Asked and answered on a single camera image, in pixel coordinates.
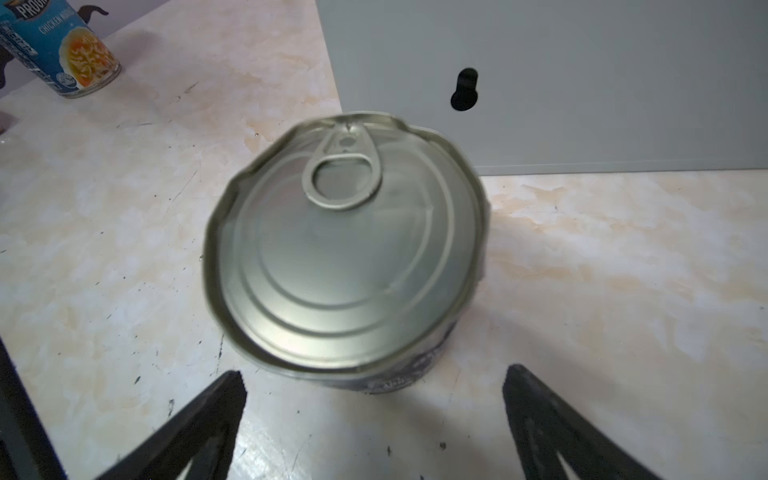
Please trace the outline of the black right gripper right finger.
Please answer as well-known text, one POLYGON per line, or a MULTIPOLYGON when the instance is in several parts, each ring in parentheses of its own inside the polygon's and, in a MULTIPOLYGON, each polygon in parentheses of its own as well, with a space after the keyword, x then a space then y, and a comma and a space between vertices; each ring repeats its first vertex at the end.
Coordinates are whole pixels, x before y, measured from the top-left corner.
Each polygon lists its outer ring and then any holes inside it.
POLYGON ((655 479, 657 475, 606 437, 521 364, 502 388, 508 424, 527 479, 655 479))

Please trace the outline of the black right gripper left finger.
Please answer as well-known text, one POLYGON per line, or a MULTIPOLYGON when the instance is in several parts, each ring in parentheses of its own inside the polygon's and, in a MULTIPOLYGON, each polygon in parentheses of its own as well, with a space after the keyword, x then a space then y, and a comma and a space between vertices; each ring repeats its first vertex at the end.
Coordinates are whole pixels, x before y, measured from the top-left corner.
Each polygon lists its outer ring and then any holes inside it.
POLYGON ((102 479, 225 479, 228 476, 247 391, 229 370, 170 418, 102 479))

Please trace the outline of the dark grey label can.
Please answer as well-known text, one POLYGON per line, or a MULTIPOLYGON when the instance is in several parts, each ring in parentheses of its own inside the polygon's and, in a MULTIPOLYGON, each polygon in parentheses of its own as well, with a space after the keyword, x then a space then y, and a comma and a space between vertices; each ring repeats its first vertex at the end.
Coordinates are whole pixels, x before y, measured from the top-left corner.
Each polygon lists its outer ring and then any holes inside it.
POLYGON ((203 289, 259 367, 384 394, 437 363, 483 277, 490 205, 440 133, 381 112, 306 120, 226 186, 203 289))

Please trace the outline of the grey metal cabinet box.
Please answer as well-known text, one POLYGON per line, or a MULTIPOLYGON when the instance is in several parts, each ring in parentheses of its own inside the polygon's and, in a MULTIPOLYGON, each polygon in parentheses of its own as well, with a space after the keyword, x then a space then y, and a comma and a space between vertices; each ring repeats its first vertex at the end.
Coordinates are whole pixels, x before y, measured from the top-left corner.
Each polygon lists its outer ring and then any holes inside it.
POLYGON ((341 107, 483 175, 767 164, 763 1, 321 1, 341 107))

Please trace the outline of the blue Progresso soup can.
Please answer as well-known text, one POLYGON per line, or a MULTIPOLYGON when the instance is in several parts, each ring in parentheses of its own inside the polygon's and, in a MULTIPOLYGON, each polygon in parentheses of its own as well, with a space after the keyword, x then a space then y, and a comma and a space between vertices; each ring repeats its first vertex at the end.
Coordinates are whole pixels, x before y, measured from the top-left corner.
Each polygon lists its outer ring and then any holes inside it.
POLYGON ((24 0, 1 3, 1 84, 6 67, 19 61, 64 98, 78 98, 111 83, 122 65, 90 28, 98 5, 24 0))

